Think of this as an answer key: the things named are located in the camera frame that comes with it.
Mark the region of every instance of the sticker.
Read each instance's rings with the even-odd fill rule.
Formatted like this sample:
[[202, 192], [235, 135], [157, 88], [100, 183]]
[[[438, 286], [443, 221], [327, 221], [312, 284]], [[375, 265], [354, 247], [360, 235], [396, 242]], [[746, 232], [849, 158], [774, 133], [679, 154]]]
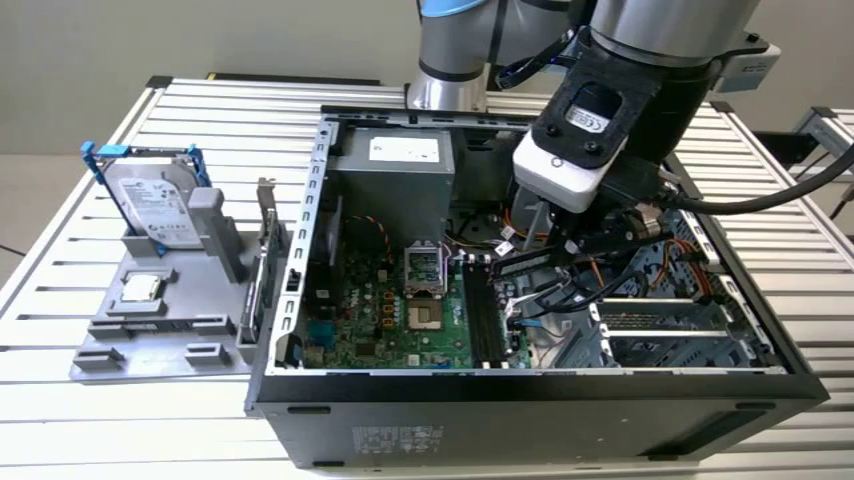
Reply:
[[370, 149], [370, 160], [439, 163], [439, 140], [435, 138], [374, 137]]
[[570, 111], [566, 112], [566, 119], [572, 125], [590, 133], [602, 133], [605, 127], [611, 123], [607, 118], [576, 105], [572, 105]]
[[436, 453], [443, 435], [440, 425], [354, 427], [354, 449], [363, 455]]
[[123, 178], [119, 186], [152, 240], [167, 247], [198, 247], [202, 242], [178, 187], [145, 178]]
[[516, 231], [510, 225], [507, 225], [502, 229], [502, 237], [504, 238], [504, 240], [510, 240], [515, 234], [516, 234]]
[[511, 250], [512, 250], [512, 243], [506, 241], [502, 242], [502, 244], [498, 247], [495, 247], [495, 253], [498, 253], [499, 257], [503, 257], [504, 255], [507, 255]]

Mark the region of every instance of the gray wall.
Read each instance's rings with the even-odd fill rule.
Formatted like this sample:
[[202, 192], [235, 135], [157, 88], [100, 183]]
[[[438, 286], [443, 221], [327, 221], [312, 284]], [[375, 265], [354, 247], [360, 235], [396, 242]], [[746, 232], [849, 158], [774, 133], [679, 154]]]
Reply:
[[[0, 0], [0, 153], [69, 153], [85, 138], [105, 140], [152, 74], [402, 84], [418, 58], [414, 3]], [[786, 129], [814, 104], [854, 106], [854, 51], [843, 40], [851, 18], [851, 0], [763, 0], [751, 29], [783, 58], [759, 91], [729, 97], [753, 127]]]

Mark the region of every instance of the power supply label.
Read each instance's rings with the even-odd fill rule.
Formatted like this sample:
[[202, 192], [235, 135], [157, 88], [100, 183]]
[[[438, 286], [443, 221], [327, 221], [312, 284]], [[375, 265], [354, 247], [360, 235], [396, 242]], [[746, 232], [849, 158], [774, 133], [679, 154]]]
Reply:
[[439, 140], [435, 138], [374, 137], [370, 149], [370, 160], [439, 163]]
[[202, 244], [178, 187], [165, 180], [123, 178], [119, 186], [148, 236], [171, 248]]

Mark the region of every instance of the aluminum table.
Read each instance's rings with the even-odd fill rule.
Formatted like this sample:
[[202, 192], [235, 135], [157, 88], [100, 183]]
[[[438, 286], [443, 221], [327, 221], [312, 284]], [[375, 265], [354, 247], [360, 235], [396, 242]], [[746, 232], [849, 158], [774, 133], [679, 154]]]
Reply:
[[[547, 97], [491, 94], [494, 113], [535, 114]], [[322, 104], [402, 107], [398, 87], [174, 79], [151, 86], [111, 143], [204, 149], [208, 173], [242, 230], [259, 227], [258, 177], [276, 179], [294, 224]], [[677, 155], [713, 201], [778, 191], [793, 179], [733, 113], [705, 105]], [[717, 479], [854, 478], [854, 247], [803, 199], [721, 218], [745, 265], [831, 393], [831, 399], [701, 463], [578, 469], [338, 470], [326, 476]], [[4, 479], [314, 478], [298, 471], [263, 420], [243, 414], [247, 376], [131, 384], [68, 380], [75, 347], [124, 248], [124, 224], [84, 175], [0, 290], [0, 470]]]

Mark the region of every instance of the hard drive label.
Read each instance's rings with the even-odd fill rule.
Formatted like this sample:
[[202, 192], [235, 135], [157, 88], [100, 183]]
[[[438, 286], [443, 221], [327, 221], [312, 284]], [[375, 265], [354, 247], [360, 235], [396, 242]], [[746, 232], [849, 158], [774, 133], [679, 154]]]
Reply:
[[123, 178], [119, 185], [148, 236], [167, 247], [199, 246], [199, 234], [178, 187], [165, 180], [145, 178]]

